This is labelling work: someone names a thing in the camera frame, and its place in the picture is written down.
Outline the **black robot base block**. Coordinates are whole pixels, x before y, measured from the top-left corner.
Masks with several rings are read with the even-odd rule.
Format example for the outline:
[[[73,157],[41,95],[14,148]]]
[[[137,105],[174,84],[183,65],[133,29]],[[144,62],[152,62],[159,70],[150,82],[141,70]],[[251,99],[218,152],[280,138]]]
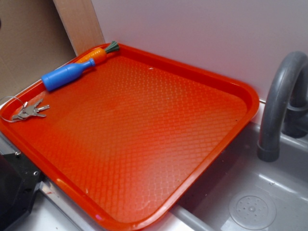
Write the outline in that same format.
[[[28,217],[42,172],[24,154],[0,156],[0,229],[7,231]]]

